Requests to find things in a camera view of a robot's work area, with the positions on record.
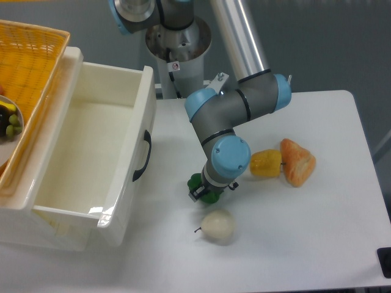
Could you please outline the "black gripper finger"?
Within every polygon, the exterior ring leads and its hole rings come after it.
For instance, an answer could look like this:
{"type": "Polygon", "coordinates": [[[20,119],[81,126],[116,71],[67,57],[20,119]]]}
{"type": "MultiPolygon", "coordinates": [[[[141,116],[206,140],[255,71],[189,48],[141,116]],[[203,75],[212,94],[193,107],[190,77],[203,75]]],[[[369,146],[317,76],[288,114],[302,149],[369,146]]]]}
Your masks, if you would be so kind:
{"type": "Polygon", "coordinates": [[[210,190],[201,184],[201,185],[191,189],[189,191],[188,195],[193,202],[197,202],[199,199],[201,199],[203,196],[205,196],[209,192],[210,192],[210,190]]]}

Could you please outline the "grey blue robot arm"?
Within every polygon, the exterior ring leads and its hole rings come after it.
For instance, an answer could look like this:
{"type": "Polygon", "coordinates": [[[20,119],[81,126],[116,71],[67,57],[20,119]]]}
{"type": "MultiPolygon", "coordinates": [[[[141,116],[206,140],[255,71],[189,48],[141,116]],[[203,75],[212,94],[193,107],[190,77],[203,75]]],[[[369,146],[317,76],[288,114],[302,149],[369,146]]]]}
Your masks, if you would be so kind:
{"type": "Polygon", "coordinates": [[[188,181],[194,200],[216,201],[250,162],[248,144],[234,128],[271,114],[291,101],[290,80],[274,74],[265,57],[246,1],[212,1],[238,86],[222,93],[223,73],[203,83],[203,58],[211,31],[194,12],[193,1],[110,1],[123,34],[145,31],[145,43],[159,66],[163,96],[185,99],[185,109],[206,156],[202,171],[188,181]]]}

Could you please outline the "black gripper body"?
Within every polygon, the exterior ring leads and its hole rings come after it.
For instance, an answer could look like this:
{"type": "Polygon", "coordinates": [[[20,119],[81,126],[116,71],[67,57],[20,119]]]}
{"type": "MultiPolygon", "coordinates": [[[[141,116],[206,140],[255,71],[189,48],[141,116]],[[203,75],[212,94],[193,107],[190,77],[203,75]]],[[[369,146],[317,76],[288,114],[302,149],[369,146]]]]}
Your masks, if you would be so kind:
{"type": "Polygon", "coordinates": [[[207,180],[206,178],[202,178],[202,191],[201,194],[208,194],[210,192],[213,192],[215,194],[223,192],[223,185],[219,182],[216,182],[214,180],[207,180]]]}

